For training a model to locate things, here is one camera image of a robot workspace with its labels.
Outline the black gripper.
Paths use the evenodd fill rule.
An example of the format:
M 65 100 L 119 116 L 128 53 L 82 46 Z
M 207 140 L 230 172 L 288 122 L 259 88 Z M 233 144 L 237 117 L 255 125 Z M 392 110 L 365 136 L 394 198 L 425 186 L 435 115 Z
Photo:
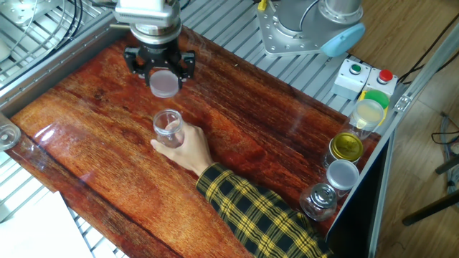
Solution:
M 150 71 L 153 67 L 164 67 L 179 72 L 179 88 L 194 77 L 196 52 L 180 52 L 177 38 L 164 44 L 141 43 L 140 47 L 126 47 L 123 53 L 128 69 L 140 75 L 150 85 Z

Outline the bare person's hand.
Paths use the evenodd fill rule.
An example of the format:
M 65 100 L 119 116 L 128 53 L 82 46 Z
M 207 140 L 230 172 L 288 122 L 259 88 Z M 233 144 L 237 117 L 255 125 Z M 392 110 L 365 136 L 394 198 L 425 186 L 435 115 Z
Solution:
M 188 123 L 183 124 L 182 131 L 184 142 L 178 148 L 169 148 L 155 139 L 150 144 L 156 152 L 201 176 L 214 163 L 205 134 L 201 128 Z

